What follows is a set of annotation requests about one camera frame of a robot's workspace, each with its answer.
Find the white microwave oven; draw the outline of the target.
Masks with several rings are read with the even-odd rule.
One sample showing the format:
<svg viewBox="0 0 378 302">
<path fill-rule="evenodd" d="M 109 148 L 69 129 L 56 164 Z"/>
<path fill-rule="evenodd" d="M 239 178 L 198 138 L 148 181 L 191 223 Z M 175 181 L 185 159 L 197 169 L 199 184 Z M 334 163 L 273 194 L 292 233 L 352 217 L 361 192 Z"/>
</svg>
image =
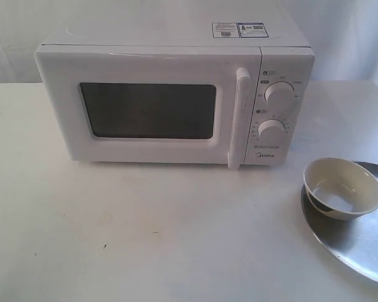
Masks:
<svg viewBox="0 0 378 302">
<path fill-rule="evenodd" d="M 244 163 L 258 47 L 42 45 L 35 59 L 73 160 Z"/>
</svg>

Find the lower white control knob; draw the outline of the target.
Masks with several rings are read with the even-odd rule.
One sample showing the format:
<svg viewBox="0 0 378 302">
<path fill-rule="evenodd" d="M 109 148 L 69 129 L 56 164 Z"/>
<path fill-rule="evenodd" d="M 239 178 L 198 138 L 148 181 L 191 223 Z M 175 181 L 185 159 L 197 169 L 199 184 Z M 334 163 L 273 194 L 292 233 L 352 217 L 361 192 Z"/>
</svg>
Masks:
<svg viewBox="0 0 378 302">
<path fill-rule="evenodd" d="M 285 136 L 284 124 L 275 119 L 266 120 L 259 125 L 258 135 L 264 142 L 279 141 Z"/>
</svg>

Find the upper white control knob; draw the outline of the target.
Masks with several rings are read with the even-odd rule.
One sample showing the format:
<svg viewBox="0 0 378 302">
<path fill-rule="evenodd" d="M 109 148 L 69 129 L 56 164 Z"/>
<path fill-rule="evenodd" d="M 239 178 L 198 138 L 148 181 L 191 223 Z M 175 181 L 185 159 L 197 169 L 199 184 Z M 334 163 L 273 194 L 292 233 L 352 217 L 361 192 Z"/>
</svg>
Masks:
<svg viewBox="0 0 378 302">
<path fill-rule="evenodd" d="M 265 91 L 265 101 L 271 105 L 295 97 L 294 88 L 288 82 L 280 81 L 270 85 Z"/>
</svg>

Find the white warning label sticker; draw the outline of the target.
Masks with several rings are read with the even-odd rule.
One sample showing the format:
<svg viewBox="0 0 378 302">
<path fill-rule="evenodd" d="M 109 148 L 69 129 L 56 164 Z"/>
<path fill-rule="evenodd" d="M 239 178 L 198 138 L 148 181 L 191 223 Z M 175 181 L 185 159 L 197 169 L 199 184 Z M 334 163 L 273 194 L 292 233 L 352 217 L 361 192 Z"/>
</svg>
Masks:
<svg viewBox="0 0 378 302">
<path fill-rule="evenodd" d="M 213 38 L 240 38 L 239 26 L 237 22 L 213 22 Z"/>
</svg>

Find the round silver metal tray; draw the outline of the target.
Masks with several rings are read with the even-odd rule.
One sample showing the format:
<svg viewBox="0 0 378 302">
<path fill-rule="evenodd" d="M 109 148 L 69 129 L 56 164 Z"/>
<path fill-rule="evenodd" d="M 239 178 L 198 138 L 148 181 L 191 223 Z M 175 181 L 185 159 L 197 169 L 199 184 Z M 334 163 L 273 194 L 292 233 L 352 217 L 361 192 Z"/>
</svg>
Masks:
<svg viewBox="0 0 378 302">
<path fill-rule="evenodd" d="M 378 164 L 355 162 L 378 180 Z M 354 220 L 335 220 L 324 216 L 301 192 L 304 217 L 317 240 L 338 260 L 359 274 L 378 282 L 378 208 Z"/>
</svg>

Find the white control knob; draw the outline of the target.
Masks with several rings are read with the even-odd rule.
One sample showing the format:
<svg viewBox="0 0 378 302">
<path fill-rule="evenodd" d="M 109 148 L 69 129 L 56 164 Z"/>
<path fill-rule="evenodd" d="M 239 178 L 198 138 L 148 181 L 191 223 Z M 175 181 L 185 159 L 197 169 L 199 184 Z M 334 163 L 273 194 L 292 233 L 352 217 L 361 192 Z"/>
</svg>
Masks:
<svg viewBox="0 0 378 302">
<path fill-rule="evenodd" d="M 258 135 L 264 142 L 279 141 L 285 136 L 284 124 L 275 119 L 266 120 L 259 125 Z"/>
<path fill-rule="evenodd" d="M 265 91 L 265 101 L 271 105 L 295 97 L 294 88 L 288 82 L 280 81 L 270 85 Z"/>
</svg>

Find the white microwave oven body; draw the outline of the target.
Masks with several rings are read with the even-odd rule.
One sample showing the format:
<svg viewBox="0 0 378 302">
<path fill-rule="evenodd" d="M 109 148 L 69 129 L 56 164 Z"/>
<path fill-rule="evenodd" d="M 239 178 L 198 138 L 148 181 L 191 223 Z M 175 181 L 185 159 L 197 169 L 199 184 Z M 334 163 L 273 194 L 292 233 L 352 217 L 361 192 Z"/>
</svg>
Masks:
<svg viewBox="0 0 378 302">
<path fill-rule="evenodd" d="M 262 60 L 257 90 L 242 165 L 277 165 L 284 162 L 289 150 L 302 99 L 314 63 L 314 54 L 300 32 L 291 26 L 283 34 L 268 38 L 213 38 L 211 21 L 192 25 L 163 22 L 128 23 L 127 26 L 94 28 L 77 23 L 57 31 L 42 45 L 100 47 L 258 47 Z M 266 89 L 275 82 L 288 82 L 295 97 L 280 104 L 265 101 Z M 261 141 L 259 125 L 270 119 L 284 124 L 285 136 L 276 142 Z"/>
</svg>

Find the blue energy label sticker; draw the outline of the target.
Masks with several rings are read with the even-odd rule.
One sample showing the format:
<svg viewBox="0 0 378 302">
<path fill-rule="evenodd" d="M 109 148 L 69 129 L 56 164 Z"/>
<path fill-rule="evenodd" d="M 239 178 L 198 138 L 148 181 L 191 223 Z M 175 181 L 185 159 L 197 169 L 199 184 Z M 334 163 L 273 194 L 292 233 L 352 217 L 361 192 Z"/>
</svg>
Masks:
<svg viewBox="0 0 378 302">
<path fill-rule="evenodd" d="M 237 23 L 240 38 L 268 38 L 268 32 L 262 22 Z"/>
</svg>

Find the cream ceramic bowl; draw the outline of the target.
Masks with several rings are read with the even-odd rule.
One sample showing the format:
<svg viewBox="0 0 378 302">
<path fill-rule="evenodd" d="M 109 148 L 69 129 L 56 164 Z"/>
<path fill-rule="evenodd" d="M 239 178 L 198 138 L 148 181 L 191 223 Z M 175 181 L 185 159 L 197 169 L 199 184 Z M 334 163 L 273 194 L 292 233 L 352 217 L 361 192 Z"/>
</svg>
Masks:
<svg viewBox="0 0 378 302">
<path fill-rule="evenodd" d="M 304 189 L 312 206 L 335 220 L 354 220 L 378 208 L 378 180 L 355 162 L 322 158 L 303 172 Z"/>
</svg>

